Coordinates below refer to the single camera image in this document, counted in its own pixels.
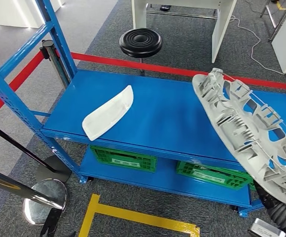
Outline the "dark left robot hand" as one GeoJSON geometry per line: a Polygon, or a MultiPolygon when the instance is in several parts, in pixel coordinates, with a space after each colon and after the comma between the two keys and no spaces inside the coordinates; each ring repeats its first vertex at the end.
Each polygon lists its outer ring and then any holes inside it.
{"type": "Polygon", "coordinates": [[[40,232],[40,237],[54,237],[63,210],[51,208],[40,232]]]}

